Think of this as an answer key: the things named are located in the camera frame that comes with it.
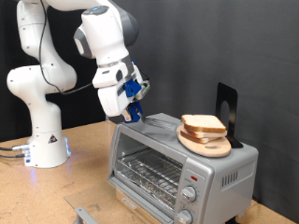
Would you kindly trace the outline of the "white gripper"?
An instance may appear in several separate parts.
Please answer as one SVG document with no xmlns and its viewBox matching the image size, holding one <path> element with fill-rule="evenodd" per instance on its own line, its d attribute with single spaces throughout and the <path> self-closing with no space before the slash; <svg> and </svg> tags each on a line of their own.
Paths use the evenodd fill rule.
<svg viewBox="0 0 299 224">
<path fill-rule="evenodd" d="M 131 122 L 127 106 L 140 101 L 149 90 L 150 83 L 142 78 L 133 62 L 97 69 L 98 97 L 109 117 L 121 114 L 126 122 Z"/>
</svg>

